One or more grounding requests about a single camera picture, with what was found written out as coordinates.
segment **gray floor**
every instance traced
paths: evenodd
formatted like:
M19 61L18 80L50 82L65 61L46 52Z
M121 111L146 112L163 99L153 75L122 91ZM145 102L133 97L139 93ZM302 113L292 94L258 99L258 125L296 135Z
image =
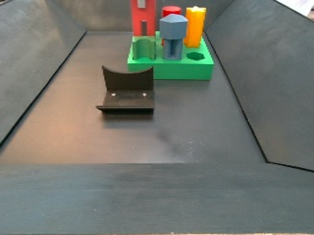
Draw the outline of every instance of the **gray floor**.
M157 81L153 116L103 116L102 65L127 70L130 33L89 33L0 150L0 163L262 162L220 64Z
M153 118L102 116L129 40L85 37L2 149L0 233L313 233L314 174L264 162L218 62L157 81Z

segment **toy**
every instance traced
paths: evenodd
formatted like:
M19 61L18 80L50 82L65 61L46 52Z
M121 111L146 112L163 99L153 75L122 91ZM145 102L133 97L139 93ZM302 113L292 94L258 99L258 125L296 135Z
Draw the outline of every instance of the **toy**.
M155 107L154 68L137 73L121 73L105 66L102 69L107 93L103 105L97 108L102 112L153 112Z
M157 0L131 0L134 36L155 36Z
M159 20L159 29L159 36L165 39L163 59L181 61L187 19L182 15L170 14Z
M182 15L182 8L179 6L165 6L162 8L162 16L166 17L170 14Z
M197 6L187 8L187 37L185 39L185 44L189 48L200 48L202 43L202 30L204 21L206 16L206 8L200 8Z
M130 1L134 37L127 57L129 71L142 71L154 66L155 79L210 80L214 60L202 39L206 8L190 7L187 18L185 18L179 14L182 11L179 6L165 6L165 17L159 21L161 33L159 31L154 33L149 29L149 24L154 20L147 15L154 16L157 14L153 12L153 9L157 8L157 1ZM165 47L162 37L167 40Z

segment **red tower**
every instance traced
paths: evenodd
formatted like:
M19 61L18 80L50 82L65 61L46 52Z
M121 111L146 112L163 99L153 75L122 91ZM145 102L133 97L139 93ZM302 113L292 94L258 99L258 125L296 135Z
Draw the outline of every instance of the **red tower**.
M134 36L155 36L157 0L131 0Z

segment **gray wall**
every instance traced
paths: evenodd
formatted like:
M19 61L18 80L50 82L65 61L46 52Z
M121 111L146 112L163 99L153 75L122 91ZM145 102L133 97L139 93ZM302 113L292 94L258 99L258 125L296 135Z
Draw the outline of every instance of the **gray wall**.
M131 31L129 0L55 0L90 31ZM157 0L158 18L163 6L208 7L209 27L234 0Z
M236 0L208 33L269 162L314 171L313 21Z
M0 5L0 143L83 34L54 1Z

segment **green block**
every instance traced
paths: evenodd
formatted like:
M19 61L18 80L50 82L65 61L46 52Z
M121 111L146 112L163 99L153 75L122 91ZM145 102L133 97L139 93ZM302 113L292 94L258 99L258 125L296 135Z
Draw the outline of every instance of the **green block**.
M202 39L200 48L187 48L183 46L182 61L163 60L162 38L157 32L157 59L153 61L149 57L134 60L133 46L127 58L127 67L130 72L138 72L154 66L155 79L187 79L210 80L214 70L214 60Z
M157 57L155 37L133 37L133 59L138 60L149 57L151 60Z

